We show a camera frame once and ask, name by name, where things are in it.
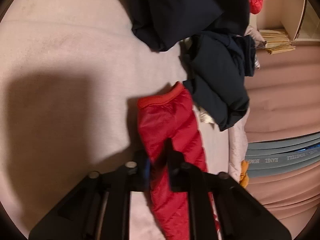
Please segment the red down jacket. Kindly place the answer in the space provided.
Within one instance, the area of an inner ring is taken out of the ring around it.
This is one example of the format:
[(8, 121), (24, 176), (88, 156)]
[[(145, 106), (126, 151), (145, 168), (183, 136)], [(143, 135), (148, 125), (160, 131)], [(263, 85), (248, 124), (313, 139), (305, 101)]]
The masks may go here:
[(206, 156), (188, 90), (141, 98), (138, 133), (151, 163), (152, 213), (166, 239), (217, 239)]

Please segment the dark navy clothes pile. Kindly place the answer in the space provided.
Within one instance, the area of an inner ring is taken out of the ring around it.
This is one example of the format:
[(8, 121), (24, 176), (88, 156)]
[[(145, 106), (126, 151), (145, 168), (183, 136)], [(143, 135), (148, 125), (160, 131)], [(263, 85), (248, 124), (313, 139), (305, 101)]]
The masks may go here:
[(249, 108), (244, 79), (254, 74), (255, 44), (246, 34), (249, 0), (129, 0), (133, 34), (165, 52), (188, 40), (184, 86), (221, 131)]

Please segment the white goose plush toy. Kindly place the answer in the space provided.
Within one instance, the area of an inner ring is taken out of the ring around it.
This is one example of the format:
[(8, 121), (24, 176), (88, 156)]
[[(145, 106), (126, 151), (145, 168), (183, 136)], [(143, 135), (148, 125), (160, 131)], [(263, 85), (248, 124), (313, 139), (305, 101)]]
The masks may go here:
[(241, 162), (241, 173), (240, 173), (240, 180), (239, 180), (239, 184), (243, 188), (246, 188), (247, 185), (249, 184), (249, 176), (247, 173), (248, 168), (249, 168), (249, 163), (246, 160), (243, 160)]

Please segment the blue-grey lettered curtain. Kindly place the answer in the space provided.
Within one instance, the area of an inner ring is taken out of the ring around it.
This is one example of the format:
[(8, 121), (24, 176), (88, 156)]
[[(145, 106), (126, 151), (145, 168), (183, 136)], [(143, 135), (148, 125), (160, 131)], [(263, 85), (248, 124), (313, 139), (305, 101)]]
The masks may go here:
[(291, 172), (319, 161), (319, 133), (290, 139), (253, 142), (245, 160), (251, 178)]

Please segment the grey folded duvet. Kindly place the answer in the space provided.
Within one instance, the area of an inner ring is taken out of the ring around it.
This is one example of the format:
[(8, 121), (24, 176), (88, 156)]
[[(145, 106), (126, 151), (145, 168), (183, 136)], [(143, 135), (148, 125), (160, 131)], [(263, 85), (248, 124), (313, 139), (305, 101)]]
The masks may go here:
[(229, 135), (229, 163), (228, 174), (236, 181), (240, 182), (241, 163), (245, 159), (248, 148), (248, 140), (245, 132), (250, 109), (233, 127), (228, 129)]

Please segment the white garment under pile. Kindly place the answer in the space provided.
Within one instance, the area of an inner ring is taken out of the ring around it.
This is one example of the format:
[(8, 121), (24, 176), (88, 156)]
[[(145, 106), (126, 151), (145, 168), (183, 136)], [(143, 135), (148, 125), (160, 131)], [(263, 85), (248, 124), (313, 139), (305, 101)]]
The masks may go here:
[(213, 125), (215, 124), (214, 119), (202, 107), (199, 107), (199, 117), (200, 117), (200, 122), (203, 122), (205, 124), (213, 124)]

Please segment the pink curtain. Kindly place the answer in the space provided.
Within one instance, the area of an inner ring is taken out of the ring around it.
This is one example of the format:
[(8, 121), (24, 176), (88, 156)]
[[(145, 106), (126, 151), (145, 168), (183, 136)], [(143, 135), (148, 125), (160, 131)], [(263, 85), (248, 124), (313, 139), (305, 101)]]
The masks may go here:
[[(246, 79), (249, 144), (319, 133), (319, 45), (276, 55), (259, 51), (258, 59), (261, 68)], [(319, 215), (319, 161), (284, 174), (249, 176), (247, 189), (296, 238)]]

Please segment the white wall shelf unit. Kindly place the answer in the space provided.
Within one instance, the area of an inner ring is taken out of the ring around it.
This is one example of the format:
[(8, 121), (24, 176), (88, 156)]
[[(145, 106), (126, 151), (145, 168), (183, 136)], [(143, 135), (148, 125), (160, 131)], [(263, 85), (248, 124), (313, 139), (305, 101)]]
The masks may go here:
[(305, 0), (302, 18), (294, 42), (319, 42), (319, 16), (308, 0)]

